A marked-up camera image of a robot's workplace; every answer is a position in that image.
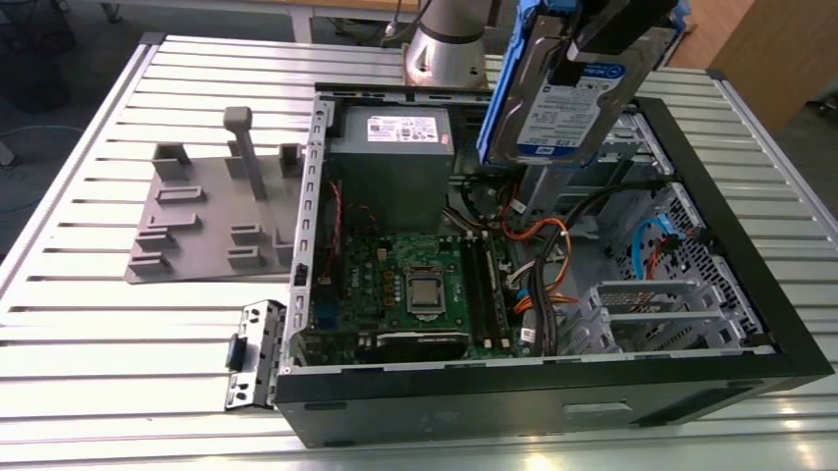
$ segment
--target motherboard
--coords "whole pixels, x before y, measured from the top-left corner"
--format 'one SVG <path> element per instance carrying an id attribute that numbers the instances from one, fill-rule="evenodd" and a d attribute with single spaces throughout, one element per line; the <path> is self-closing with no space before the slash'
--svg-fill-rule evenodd
<path id="1" fill-rule="evenodd" d="M 312 363 L 517 356 L 488 235 L 349 235 L 317 287 Z"/>

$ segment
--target aluminum table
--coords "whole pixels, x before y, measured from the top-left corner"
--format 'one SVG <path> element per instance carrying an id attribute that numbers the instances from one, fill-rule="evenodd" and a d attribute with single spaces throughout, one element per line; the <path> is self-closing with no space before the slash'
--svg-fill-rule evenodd
<path id="1" fill-rule="evenodd" d="M 141 44 L 0 269 L 0 463 L 269 469 L 838 467 L 838 376 L 678 427 L 308 450 L 279 414 L 222 413 L 240 307 L 280 277 L 121 281 L 154 142 L 227 155 L 227 106 L 252 140 L 303 142 L 315 81 L 399 84 L 397 51 L 169 36 Z M 489 79 L 499 70 L 488 58 Z M 838 362 L 836 225 L 730 85 L 652 73 L 662 98 L 826 356 Z"/>

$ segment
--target sticker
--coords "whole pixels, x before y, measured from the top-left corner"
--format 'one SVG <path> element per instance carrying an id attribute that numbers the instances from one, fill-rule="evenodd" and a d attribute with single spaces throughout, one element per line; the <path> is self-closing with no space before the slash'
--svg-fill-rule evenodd
<path id="1" fill-rule="evenodd" d="M 527 327 L 521 329 L 521 340 L 527 343 L 535 343 L 535 329 Z"/>
<path id="2" fill-rule="evenodd" d="M 551 85 L 544 77 L 523 122 L 519 152 L 560 156 L 576 150 L 599 116 L 596 100 L 616 87 L 624 75 L 624 66 L 593 63 L 585 65 L 576 86 Z"/>
<path id="3" fill-rule="evenodd" d="M 372 116 L 367 120 L 368 142 L 439 142 L 436 120 L 416 116 Z"/>
<path id="4" fill-rule="evenodd" d="M 516 213 L 524 213 L 525 205 L 513 198 L 512 201 L 509 201 L 509 207 L 515 210 Z"/>

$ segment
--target green motherboard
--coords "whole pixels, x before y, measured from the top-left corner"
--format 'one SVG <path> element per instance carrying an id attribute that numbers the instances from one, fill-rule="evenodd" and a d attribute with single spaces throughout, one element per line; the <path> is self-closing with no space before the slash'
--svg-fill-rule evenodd
<path id="1" fill-rule="evenodd" d="M 491 240 L 457 235 L 347 236 L 339 273 L 313 297 L 313 364 L 364 363 L 359 351 L 380 335 L 424 342 L 453 336 L 463 359 L 517 356 L 496 249 Z"/>

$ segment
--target power supply label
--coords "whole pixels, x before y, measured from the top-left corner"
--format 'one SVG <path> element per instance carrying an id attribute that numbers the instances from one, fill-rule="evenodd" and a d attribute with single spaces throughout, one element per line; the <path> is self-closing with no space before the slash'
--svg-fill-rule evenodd
<path id="1" fill-rule="evenodd" d="M 367 120 L 369 142 L 439 142 L 431 117 L 372 116 Z"/>

